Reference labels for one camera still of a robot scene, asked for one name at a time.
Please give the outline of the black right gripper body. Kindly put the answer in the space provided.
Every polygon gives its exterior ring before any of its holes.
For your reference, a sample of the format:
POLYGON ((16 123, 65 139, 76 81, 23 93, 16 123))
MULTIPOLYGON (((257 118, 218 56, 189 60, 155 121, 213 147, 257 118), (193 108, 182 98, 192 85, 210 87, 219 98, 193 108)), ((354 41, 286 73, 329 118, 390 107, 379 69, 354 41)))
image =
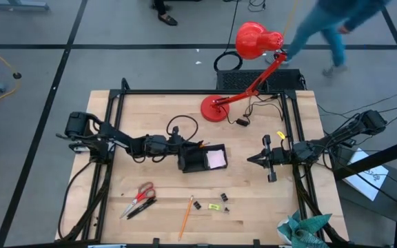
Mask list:
POLYGON ((267 179, 269 183, 277 181, 275 165, 282 165, 289 162, 289 152, 282 147, 271 148, 271 138, 269 134, 263 137, 263 167, 268 170, 267 179))

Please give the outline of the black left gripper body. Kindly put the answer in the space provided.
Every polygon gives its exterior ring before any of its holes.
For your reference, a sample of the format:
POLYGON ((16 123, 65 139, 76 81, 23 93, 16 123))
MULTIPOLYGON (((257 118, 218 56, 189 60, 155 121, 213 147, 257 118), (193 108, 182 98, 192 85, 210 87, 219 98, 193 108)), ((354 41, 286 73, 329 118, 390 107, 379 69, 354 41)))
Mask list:
POLYGON ((185 139, 179 134, 179 127, 174 126, 172 128, 171 134, 169 134, 169 138, 167 140, 168 149, 167 155, 168 156, 176 156, 178 162, 181 161, 181 149, 185 143, 185 139))

